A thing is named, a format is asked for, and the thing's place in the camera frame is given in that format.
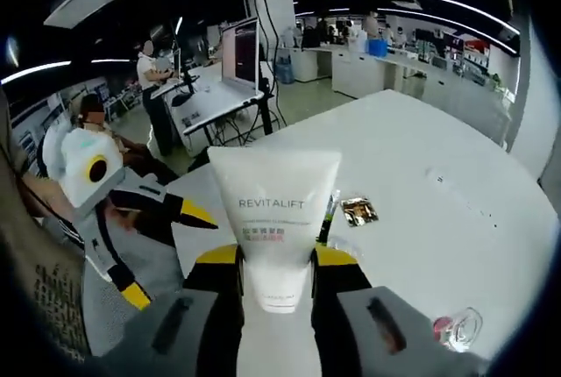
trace person's arm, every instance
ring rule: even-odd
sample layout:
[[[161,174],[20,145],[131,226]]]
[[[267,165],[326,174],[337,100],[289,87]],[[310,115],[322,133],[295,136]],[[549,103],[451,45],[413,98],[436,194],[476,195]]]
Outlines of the person's arm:
[[[153,69],[153,64],[146,58],[140,58],[138,60],[138,73],[145,76],[150,82],[158,82],[171,77],[174,73],[173,71],[168,72],[158,72]]]
[[[24,185],[20,185],[19,194],[22,196],[25,207],[29,214],[33,217],[50,217],[53,213],[51,210],[66,219],[68,222],[73,221],[74,207],[68,201],[66,195],[62,191],[57,181],[48,178],[39,178],[31,173],[22,175]],[[105,199],[105,216],[113,219],[119,226],[130,230],[134,224],[137,213],[123,217],[117,207],[108,198]]]
[[[116,136],[118,136],[121,139],[121,142],[123,142],[123,146],[126,147],[127,149],[137,149],[139,151],[142,151],[145,148],[147,149],[146,145],[143,145],[141,143],[135,143],[132,140],[124,138],[123,136],[119,136],[118,134],[116,134]]]
[[[144,76],[150,82],[163,81],[164,79],[168,79],[168,78],[172,77],[173,74],[174,74],[173,70],[163,72],[163,73],[159,73],[156,70],[150,69],[150,70],[147,70],[147,71],[144,72]]]
[[[19,194],[24,199],[25,207],[33,217],[50,217],[50,208],[57,215],[72,222],[74,208],[65,196],[59,183],[48,178],[39,178],[32,173],[22,175],[24,185],[20,185]],[[37,200],[36,195],[47,207]]]

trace white table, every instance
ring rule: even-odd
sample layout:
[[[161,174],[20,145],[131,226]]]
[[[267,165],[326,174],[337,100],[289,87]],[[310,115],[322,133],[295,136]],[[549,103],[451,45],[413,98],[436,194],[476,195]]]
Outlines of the white table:
[[[267,64],[262,61],[260,63],[261,71],[264,77],[272,81],[272,74]],[[161,86],[152,93],[152,99],[163,97],[167,106],[167,111],[171,117],[175,129],[177,130],[183,145],[188,154],[195,157],[201,150],[209,145],[209,138],[206,136],[206,127],[209,135],[215,136],[217,128],[214,123],[220,117],[229,113],[237,112],[245,107],[245,122],[239,122],[238,128],[241,133],[250,131],[251,125],[261,127],[263,125],[263,116],[257,117],[257,121],[253,123],[253,119],[258,114],[258,101],[264,97],[263,92],[258,91],[252,95],[248,89],[238,89],[222,82],[222,63],[218,62],[206,68],[200,66],[188,71],[191,76],[198,75],[198,80],[193,84],[195,93],[180,107],[173,107],[172,101],[178,94],[188,91],[187,85],[180,85],[176,79],[168,81],[167,84]],[[274,91],[272,98],[267,100],[266,107],[275,117],[279,116],[276,108],[276,96],[278,90]],[[238,133],[234,129],[226,133],[226,139],[234,139]]]
[[[549,269],[557,215],[524,168],[473,128],[386,90],[253,145],[340,151],[337,188],[342,196],[370,197],[380,221],[349,228],[337,209],[330,235],[359,248],[373,286],[391,288],[427,317],[474,307],[484,323],[473,352],[492,358],[526,317]],[[203,206],[220,227],[174,226],[187,276],[198,255],[234,237],[210,166],[169,188]],[[320,375],[310,299],[303,295],[292,316],[277,316],[245,293],[238,375],[265,375],[265,366],[267,376]]]
[[[347,46],[320,46],[316,48],[290,49],[296,80],[306,82],[319,78],[317,55],[331,54],[331,88],[353,98],[361,98],[393,89],[409,93],[411,83],[404,79],[406,71],[420,71],[426,80],[420,82],[420,94],[415,95],[455,118],[479,130],[502,146],[510,126],[508,108],[503,105],[504,94],[482,87],[451,71],[442,70],[419,60],[411,60],[402,50],[395,50],[386,57],[349,51]]]

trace blue container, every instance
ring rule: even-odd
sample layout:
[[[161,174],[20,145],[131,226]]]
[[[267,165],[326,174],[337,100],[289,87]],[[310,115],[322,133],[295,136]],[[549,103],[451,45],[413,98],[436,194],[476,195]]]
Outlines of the blue container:
[[[290,62],[277,62],[277,79],[280,83],[289,85],[295,82],[295,76],[292,73],[292,64]]]
[[[384,39],[369,39],[368,53],[376,57],[387,56],[387,42]]]

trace glass cup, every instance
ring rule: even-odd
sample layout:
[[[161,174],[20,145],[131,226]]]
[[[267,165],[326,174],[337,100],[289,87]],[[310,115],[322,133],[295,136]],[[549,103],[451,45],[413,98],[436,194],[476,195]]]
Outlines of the glass cup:
[[[465,352],[470,349],[479,335],[483,317],[472,307],[468,307],[448,317],[439,317],[433,323],[435,339],[448,349]]]

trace air conditioner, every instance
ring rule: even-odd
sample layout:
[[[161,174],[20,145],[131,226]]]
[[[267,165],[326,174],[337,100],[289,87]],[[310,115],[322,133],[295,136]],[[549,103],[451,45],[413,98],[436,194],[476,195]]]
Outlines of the air conditioner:
[[[60,0],[43,25],[72,29],[113,0]]]

